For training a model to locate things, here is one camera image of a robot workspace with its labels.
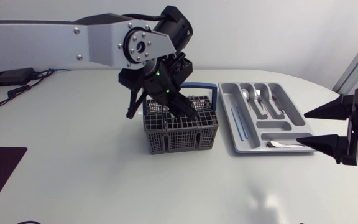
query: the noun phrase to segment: basket handle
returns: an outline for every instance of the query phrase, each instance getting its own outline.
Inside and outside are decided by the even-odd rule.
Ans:
[[[216,110],[216,97],[218,95],[218,88],[214,83],[200,83],[200,82],[185,82],[180,85],[180,88],[204,88],[212,90],[212,110]],[[147,114],[146,99],[143,101],[143,115]]]

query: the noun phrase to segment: cutlery basket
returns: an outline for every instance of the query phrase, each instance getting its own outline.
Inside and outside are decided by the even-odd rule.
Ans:
[[[194,120],[186,116],[176,118],[167,106],[154,100],[143,102],[143,124],[149,140],[150,153],[185,152],[211,149],[218,130],[216,117],[217,86],[210,83],[183,83],[181,88],[212,90],[212,102],[207,96],[189,96],[198,115]]]

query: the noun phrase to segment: power adapter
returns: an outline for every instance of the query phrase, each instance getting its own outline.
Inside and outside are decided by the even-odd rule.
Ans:
[[[26,85],[31,80],[33,68],[0,72],[0,86]]]

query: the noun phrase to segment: cutlery tray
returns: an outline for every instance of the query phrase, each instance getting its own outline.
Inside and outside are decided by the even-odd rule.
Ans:
[[[279,83],[221,82],[219,91],[238,153],[314,151],[309,147],[268,147],[270,140],[299,144],[296,138],[313,135]]]

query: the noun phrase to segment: white table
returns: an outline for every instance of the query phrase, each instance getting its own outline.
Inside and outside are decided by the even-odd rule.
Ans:
[[[220,97],[212,150],[150,155],[118,72],[59,72],[0,108],[0,146],[29,149],[0,193],[0,223],[358,223],[358,166],[319,152],[238,155]],[[256,70],[187,81],[280,82],[302,113],[337,97]],[[346,134],[345,121],[308,122],[315,135]]]

